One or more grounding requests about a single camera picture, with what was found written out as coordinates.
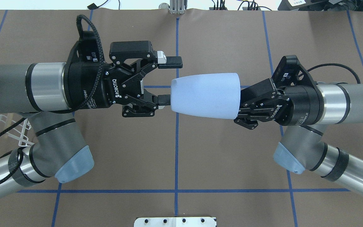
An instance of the black cable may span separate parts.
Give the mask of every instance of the black cable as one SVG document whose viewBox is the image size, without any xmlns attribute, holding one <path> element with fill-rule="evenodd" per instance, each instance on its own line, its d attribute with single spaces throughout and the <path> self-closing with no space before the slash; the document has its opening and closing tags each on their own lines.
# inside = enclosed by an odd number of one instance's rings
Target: black cable
<svg viewBox="0 0 363 227">
<path fill-rule="evenodd" d="M 80 105 L 78 105 L 76 108 L 74 109 L 68 109 L 68 110 L 59 110 L 59 111 L 51 111 L 53 113 L 72 113 L 77 111 L 78 109 L 81 109 L 82 107 L 84 107 L 91 99 L 92 96 L 95 94 L 96 88 L 99 84 L 99 82 L 102 79 L 102 72 L 103 72 L 103 64 L 104 64 L 104 60 L 103 60 L 103 48 L 102 48 L 102 42 L 101 42 L 101 38 L 99 36 L 98 30 L 96 29 L 95 25 L 92 23 L 92 21 L 89 20 L 88 17 L 86 17 L 85 15 L 81 14 L 77 16 L 77 28 L 78 28 L 78 32 L 79 32 L 79 36 L 82 37 L 83 36 L 83 28 L 82 28 L 82 19 L 86 21 L 86 23 L 88 23 L 88 25 L 92 28 L 93 33 L 95 34 L 95 38 L 96 38 L 96 43 L 98 45 L 98 52 L 99 52 L 99 66 L 98 66 L 98 73 L 96 75 L 96 79 L 95 79 L 95 83 L 93 84 L 92 90 L 90 91 L 87 99 L 85 99 Z"/>
<path fill-rule="evenodd" d="M 101 4 L 100 6 L 98 6 L 98 8 L 101 7 L 102 5 L 106 4 L 107 2 L 108 2 L 108 0 L 106 0 L 105 3 Z"/>
<path fill-rule="evenodd" d="M 18 126 L 20 123 L 22 123 L 26 118 L 22 118 L 20 119 L 18 122 L 16 122 L 15 124 L 9 126 L 8 128 L 6 128 L 4 131 L 0 132 L 0 137 L 2 135 L 4 135 L 5 133 L 7 133 L 8 131 L 10 131 L 11 129 L 15 128 L 16 126 Z"/>
<path fill-rule="evenodd" d="M 269 9 L 269 10 L 273 11 L 272 9 L 270 9 L 270 8 L 268 8 L 268 7 L 265 7 L 265 6 L 257 6 L 256 8 L 257 8 L 257 9 L 258 9 L 258 8 L 266 8 L 266 9 Z"/>
<path fill-rule="evenodd" d="M 0 184 L 6 182 L 15 172 L 19 169 L 23 161 L 23 151 L 21 148 L 18 149 L 19 161 L 16 159 L 16 166 L 13 170 L 9 170 L 9 174 L 0 180 Z"/>
<path fill-rule="evenodd" d="M 320 68 L 320 67 L 324 67 L 324 66 L 338 66 L 338 67 L 341 67 L 341 68 L 344 68 L 344 69 L 347 69 L 348 71 L 350 71 L 352 73 L 352 75 L 354 75 L 355 79 L 357 80 L 357 84 L 360 84 L 360 79 L 359 79 L 359 76 L 357 75 L 357 73 L 351 69 L 350 67 L 348 66 L 345 66 L 345 65 L 342 65 L 342 64 L 337 64 L 337 63 L 327 63 L 327 64 L 321 64 L 321 65 L 318 65 L 318 66 L 314 66 L 310 69 L 308 69 L 308 72 L 314 70 L 314 69 L 317 69 L 317 68 Z"/>
</svg>

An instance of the robotiq logo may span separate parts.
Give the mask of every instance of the robotiq logo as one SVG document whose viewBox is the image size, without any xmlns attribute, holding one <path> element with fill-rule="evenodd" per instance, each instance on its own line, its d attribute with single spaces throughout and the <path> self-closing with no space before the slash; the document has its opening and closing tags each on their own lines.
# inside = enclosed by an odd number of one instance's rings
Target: robotiq logo
<svg viewBox="0 0 363 227">
<path fill-rule="evenodd" d="M 271 115 L 271 118 L 274 118 L 275 115 L 278 113 L 279 109 L 282 107 L 282 105 L 277 105 L 277 108 L 275 108 L 275 111 L 273 112 L 273 114 Z"/>
<path fill-rule="evenodd" d="M 118 93 L 117 79 L 113 79 L 112 82 L 113 82 L 115 97 L 116 98 L 122 98 L 120 93 Z"/>
</svg>

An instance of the light blue cup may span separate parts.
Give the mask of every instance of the light blue cup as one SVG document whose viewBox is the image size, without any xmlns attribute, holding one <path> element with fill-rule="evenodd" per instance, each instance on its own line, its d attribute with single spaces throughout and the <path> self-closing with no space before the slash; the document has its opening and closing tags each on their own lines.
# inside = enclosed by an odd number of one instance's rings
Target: light blue cup
<svg viewBox="0 0 363 227">
<path fill-rule="evenodd" d="M 185 76 L 172 80 L 170 104 L 174 112 L 207 118 L 235 119 L 240 105 L 236 73 Z"/>
</svg>

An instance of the light blue joint cap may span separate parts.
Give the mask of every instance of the light blue joint cap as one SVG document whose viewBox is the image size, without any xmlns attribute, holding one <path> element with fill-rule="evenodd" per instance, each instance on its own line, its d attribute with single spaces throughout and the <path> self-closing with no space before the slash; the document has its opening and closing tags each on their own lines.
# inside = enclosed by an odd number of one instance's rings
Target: light blue joint cap
<svg viewBox="0 0 363 227">
<path fill-rule="evenodd" d="M 85 146 L 57 171 L 55 178 L 60 183 L 67 183 L 86 174 L 94 165 L 89 146 Z"/>
<path fill-rule="evenodd" d="M 281 142 L 278 142 L 277 149 L 275 150 L 274 161 L 278 165 L 296 174 L 302 174 L 305 170 L 305 167 L 288 151 L 287 148 L 284 147 L 284 145 L 282 145 Z"/>
</svg>

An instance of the label sticker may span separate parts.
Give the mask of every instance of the label sticker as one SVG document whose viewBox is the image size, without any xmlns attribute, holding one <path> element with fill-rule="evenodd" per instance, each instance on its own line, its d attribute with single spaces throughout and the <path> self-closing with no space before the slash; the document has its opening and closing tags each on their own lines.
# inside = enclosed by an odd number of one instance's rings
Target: label sticker
<svg viewBox="0 0 363 227">
<path fill-rule="evenodd" d="M 291 4 L 291 6 L 299 6 L 306 4 L 305 0 L 288 0 L 288 2 L 289 4 Z"/>
</svg>

